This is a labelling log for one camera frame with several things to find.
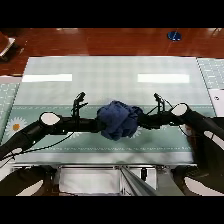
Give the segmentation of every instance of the table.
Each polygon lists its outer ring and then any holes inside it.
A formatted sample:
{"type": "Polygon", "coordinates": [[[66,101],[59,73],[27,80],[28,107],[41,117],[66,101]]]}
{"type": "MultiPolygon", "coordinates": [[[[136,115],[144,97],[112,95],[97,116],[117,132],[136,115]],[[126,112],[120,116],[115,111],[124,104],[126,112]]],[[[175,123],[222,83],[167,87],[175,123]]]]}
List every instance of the table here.
{"type": "MultiPolygon", "coordinates": [[[[20,122],[21,127],[25,126],[44,111],[69,116],[74,98],[82,91],[89,102],[80,112],[86,118],[95,117],[97,109],[112,100],[140,106],[147,112],[156,105],[155,92],[173,105],[185,102],[206,116],[215,116],[196,58],[31,57],[8,124],[20,122]]],[[[47,136],[35,147],[50,145],[62,138],[47,136]]],[[[151,131],[139,128],[132,139],[123,138],[118,142],[105,139],[99,133],[75,133],[53,148],[20,155],[16,162],[183,164],[191,163],[192,155],[182,132],[177,127],[164,126],[151,131]]]]}

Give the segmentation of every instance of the blue object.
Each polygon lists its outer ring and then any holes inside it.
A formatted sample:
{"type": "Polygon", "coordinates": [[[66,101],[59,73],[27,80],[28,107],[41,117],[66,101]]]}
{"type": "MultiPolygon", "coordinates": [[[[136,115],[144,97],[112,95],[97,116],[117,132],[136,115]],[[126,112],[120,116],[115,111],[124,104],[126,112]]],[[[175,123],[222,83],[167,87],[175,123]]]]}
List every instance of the blue object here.
{"type": "Polygon", "coordinates": [[[172,41],[179,41],[182,38],[181,34],[176,31],[169,32],[167,37],[172,41]]]}
{"type": "Polygon", "coordinates": [[[105,138],[117,141],[121,137],[132,137],[138,128],[137,118],[142,109],[128,106],[119,101],[112,101],[109,105],[97,111],[97,118],[107,127],[101,131],[105,138]]]}

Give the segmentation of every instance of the crumpled cloth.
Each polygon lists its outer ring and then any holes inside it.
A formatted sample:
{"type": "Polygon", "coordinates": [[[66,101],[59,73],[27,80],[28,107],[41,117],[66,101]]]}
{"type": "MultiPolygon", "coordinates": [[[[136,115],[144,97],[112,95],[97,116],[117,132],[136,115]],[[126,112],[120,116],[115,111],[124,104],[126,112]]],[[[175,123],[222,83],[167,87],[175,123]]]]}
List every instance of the crumpled cloth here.
{"type": "Polygon", "coordinates": [[[97,118],[106,124],[106,129],[101,131],[105,138],[117,141],[121,137],[132,137],[138,128],[138,115],[143,113],[136,106],[128,106],[120,101],[112,101],[109,105],[97,111],[97,118]]]}

